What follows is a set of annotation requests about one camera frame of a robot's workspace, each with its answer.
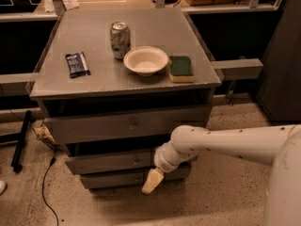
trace green and yellow sponge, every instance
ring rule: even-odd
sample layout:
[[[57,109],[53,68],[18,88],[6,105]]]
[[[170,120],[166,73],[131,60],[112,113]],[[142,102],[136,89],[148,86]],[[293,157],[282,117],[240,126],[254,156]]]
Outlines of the green and yellow sponge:
[[[194,82],[195,77],[189,56],[170,57],[169,79],[175,83]]]

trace desk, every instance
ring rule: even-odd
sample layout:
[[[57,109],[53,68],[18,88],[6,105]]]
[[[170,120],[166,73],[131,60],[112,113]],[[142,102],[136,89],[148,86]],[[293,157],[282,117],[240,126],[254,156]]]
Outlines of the desk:
[[[130,27],[132,48],[154,46],[169,56],[189,56],[195,82],[170,82],[168,67],[150,77],[129,72],[113,58],[114,21]],[[79,51],[91,75],[70,79],[65,54]],[[85,188],[96,188],[143,183],[152,149],[169,140],[176,126],[206,125],[219,85],[180,8],[67,11],[30,97],[55,141],[66,146],[71,172],[81,175]]]

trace white bowl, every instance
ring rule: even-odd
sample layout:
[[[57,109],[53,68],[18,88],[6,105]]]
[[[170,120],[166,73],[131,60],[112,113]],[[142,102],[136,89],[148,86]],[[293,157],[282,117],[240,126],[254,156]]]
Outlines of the white bowl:
[[[124,65],[141,76],[151,76],[168,63],[168,56],[161,49],[142,46],[130,50],[123,59]]]

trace floor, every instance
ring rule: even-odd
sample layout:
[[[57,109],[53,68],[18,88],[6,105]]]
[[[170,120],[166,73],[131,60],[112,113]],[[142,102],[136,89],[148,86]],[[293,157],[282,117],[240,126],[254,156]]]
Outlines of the floor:
[[[227,105],[223,97],[214,98],[208,129],[270,125],[258,104],[248,97],[233,102],[234,105]],[[32,126],[40,124],[37,120]],[[21,125],[19,121],[2,122],[0,134],[19,132]],[[10,166],[14,148],[0,149],[0,180],[8,183],[0,196],[0,225],[56,225],[55,215],[41,195],[53,152],[28,129],[21,159],[23,170],[15,173]],[[192,163],[186,180],[161,184],[148,196],[141,193],[141,186],[92,194],[84,189],[79,177],[71,175],[64,164],[66,157],[58,153],[44,188],[59,225],[261,225],[271,169],[268,166],[204,152]]]

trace can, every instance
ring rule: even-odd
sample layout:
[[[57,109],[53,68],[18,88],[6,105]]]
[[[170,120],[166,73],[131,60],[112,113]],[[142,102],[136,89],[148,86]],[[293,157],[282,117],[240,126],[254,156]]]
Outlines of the can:
[[[113,22],[110,29],[110,40],[114,58],[123,59],[131,50],[131,31],[124,22]]]

